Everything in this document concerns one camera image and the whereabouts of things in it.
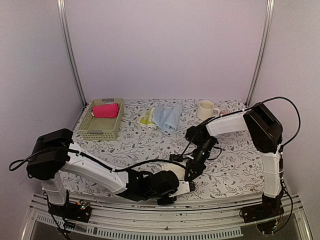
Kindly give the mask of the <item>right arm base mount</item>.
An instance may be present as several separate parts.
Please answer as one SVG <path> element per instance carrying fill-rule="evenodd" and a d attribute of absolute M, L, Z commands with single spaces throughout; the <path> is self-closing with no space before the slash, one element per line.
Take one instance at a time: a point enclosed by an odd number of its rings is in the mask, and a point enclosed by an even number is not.
<path fill-rule="evenodd" d="M 272 235 L 278 228 L 284 214 L 282 204 L 255 204 L 240 209 L 239 216 L 244 223 L 256 223 L 257 230 L 263 235 Z"/>

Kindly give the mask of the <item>cream towel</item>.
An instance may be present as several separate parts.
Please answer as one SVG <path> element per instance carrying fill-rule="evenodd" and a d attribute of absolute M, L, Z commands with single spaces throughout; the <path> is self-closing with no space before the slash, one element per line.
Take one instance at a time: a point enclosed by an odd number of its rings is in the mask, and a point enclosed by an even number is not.
<path fill-rule="evenodd" d="M 161 169 L 163 171 L 172 171 L 180 181 L 185 179 L 186 170 L 181 166 L 172 163 L 165 163 L 161 166 Z"/>

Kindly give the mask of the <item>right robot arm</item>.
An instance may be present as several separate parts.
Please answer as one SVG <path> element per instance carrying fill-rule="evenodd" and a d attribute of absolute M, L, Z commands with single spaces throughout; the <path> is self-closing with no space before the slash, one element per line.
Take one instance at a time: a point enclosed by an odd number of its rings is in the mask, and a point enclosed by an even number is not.
<path fill-rule="evenodd" d="M 196 145 L 196 149 L 186 162 L 184 180 L 194 180 L 203 173 L 205 162 L 218 143 L 218 136 L 240 131 L 250 134 L 253 145 L 260 154 L 264 188 L 258 213 L 262 218 L 269 218 L 281 206 L 284 194 L 281 183 L 284 171 L 283 126 L 261 102 L 248 109 L 207 118 L 199 125 L 187 129 L 185 138 Z"/>

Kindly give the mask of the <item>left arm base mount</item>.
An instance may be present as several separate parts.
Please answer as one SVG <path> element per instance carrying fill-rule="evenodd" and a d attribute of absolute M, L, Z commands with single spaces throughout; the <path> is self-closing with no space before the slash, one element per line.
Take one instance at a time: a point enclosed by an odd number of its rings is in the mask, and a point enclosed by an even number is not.
<path fill-rule="evenodd" d="M 63 220 L 73 220 L 88 223 L 91 217 L 92 208 L 84 207 L 81 204 L 66 202 L 64 205 L 48 203 L 48 212 L 54 216 L 61 217 Z"/>

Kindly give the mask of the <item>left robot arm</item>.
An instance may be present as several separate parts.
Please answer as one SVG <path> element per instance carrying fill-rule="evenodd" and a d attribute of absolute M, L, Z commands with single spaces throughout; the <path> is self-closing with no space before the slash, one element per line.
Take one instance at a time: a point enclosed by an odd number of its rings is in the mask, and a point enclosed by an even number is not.
<path fill-rule="evenodd" d="M 73 132 L 62 128 L 38 137 L 33 148 L 27 173 L 39 180 L 48 200 L 63 216 L 74 213 L 74 205 L 68 201 L 60 172 L 67 172 L 106 188 L 115 195 L 139 202 L 156 199 L 159 205 L 176 201 L 177 196 L 195 191 L 193 181 L 179 180 L 171 170 L 157 173 L 136 171 L 104 163 L 73 141 Z"/>

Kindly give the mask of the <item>pink towel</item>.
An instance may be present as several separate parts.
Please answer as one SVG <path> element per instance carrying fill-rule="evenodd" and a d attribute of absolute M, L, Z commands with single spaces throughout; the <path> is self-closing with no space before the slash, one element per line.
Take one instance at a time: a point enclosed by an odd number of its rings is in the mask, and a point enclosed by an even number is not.
<path fill-rule="evenodd" d="M 92 112 L 96 118 L 115 118 L 118 116 L 119 110 L 119 105 L 112 103 L 94 106 Z"/>

